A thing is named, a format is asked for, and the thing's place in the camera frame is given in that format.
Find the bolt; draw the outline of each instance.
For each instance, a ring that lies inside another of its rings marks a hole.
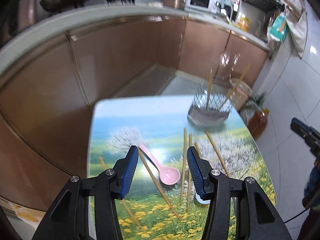
[[[77,182],[79,180],[79,176],[75,175],[75,176],[72,176],[71,179],[70,179],[72,182]]]
[[[246,181],[250,184],[254,183],[255,182],[255,179],[253,177],[247,177],[246,178]]]
[[[115,171],[113,169],[107,169],[106,174],[110,176],[110,175],[115,174]]]
[[[214,176],[219,176],[219,175],[220,175],[220,171],[218,171],[218,170],[212,170],[212,171],[211,171],[211,174],[214,175]]]

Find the microwave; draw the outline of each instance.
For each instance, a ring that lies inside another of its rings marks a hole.
[[[194,10],[211,12],[214,0],[186,0],[186,7]]]

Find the table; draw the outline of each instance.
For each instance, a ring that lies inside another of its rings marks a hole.
[[[213,168],[221,170],[203,130],[194,127],[187,120],[187,113],[193,96],[155,96],[141,98],[105,99],[99,101],[94,109],[88,154],[88,176],[97,176],[106,167],[112,168],[123,158],[129,145],[145,143],[150,152],[164,165],[182,171],[183,129],[193,135],[203,158],[208,159]],[[271,202],[276,204],[276,196],[267,167],[248,129],[235,109],[228,119],[209,130],[221,148],[222,156],[231,177],[243,179],[254,177],[266,192]],[[156,168],[148,163],[158,178]],[[130,218],[122,203],[116,201],[119,223],[124,239],[200,239],[204,229],[208,205],[202,205],[192,192],[189,212],[186,211],[186,195],[180,205],[180,181],[166,194],[181,215],[179,221],[161,197],[151,180],[147,169],[139,160],[129,193],[125,201],[132,213],[144,227],[141,230]],[[94,201],[90,203],[94,212]],[[233,208],[230,211],[228,238],[234,239],[236,219]]]

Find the wire mesh basket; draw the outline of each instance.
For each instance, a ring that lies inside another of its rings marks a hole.
[[[208,81],[201,83],[188,111],[188,120],[203,127],[210,127],[225,121],[236,103],[234,94],[231,94],[226,100],[228,92],[232,90],[229,80],[230,76],[216,77],[210,93],[208,93]]]

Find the black cable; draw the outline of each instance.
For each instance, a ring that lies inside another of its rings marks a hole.
[[[304,211],[300,212],[298,215],[294,216],[293,218],[290,218],[289,220],[287,220],[287,221],[284,222],[284,223],[290,222],[292,219],[297,218],[298,216],[300,216],[302,213],[306,212],[307,210],[308,210],[308,209],[305,209]]]

